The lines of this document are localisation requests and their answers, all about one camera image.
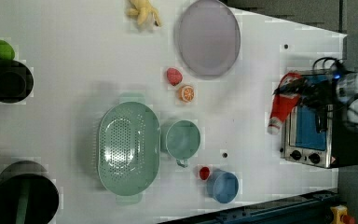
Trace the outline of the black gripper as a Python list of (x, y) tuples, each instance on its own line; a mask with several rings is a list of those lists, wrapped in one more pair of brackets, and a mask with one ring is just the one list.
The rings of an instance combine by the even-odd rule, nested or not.
[(330, 81), (324, 80), (317, 83), (304, 77), (289, 81), (278, 87), (274, 95), (298, 97), (297, 105), (313, 109), (324, 108), (337, 102), (333, 85)]

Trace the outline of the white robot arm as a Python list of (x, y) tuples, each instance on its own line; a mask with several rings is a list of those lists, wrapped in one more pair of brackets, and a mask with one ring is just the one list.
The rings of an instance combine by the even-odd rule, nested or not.
[(314, 112), (327, 110), (331, 105), (340, 119), (335, 119), (348, 130), (358, 133), (358, 72), (335, 73), (326, 80), (316, 81), (316, 75), (301, 77), (283, 84), (274, 91), (274, 95), (299, 96), (298, 105)]

